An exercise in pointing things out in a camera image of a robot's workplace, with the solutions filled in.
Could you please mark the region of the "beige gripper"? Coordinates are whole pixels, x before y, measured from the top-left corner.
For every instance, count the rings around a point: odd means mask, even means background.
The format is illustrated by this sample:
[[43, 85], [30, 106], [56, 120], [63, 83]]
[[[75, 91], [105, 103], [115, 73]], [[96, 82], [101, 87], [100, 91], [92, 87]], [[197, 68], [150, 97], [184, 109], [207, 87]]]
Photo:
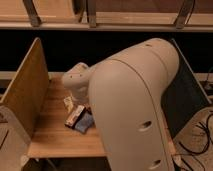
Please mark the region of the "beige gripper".
[[89, 67], [87, 64], [80, 62], [62, 76], [62, 84], [70, 91], [75, 104], [88, 103], [89, 80], [95, 68], [95, 65]]

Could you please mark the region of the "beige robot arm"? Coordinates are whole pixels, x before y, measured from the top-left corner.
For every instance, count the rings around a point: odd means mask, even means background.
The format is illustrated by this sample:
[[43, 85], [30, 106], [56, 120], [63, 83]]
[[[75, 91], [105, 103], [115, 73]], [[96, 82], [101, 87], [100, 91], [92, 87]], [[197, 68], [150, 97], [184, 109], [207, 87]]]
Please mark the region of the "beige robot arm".
[[112, 171], [174, 171], [161, 98], [178, 68], [175, 47], [153, 38], [63, 75], [73, 102], [90, 106]]

